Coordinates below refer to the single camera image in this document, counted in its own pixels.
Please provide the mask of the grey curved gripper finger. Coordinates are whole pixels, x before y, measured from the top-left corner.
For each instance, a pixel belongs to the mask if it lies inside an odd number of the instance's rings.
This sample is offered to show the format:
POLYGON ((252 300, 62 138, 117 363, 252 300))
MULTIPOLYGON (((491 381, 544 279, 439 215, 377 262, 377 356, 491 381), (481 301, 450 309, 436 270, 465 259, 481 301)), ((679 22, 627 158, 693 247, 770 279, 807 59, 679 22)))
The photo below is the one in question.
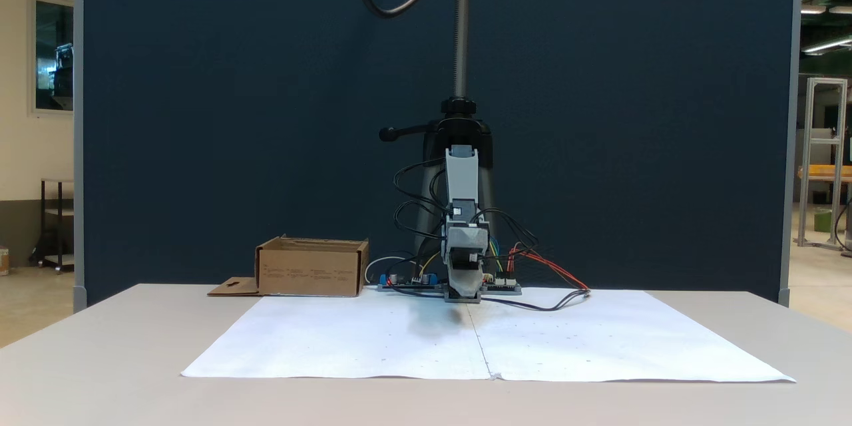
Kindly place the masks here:
POLYGON ((450 270, 449 299, 480 299, 482 280, 481 270, 450 270))

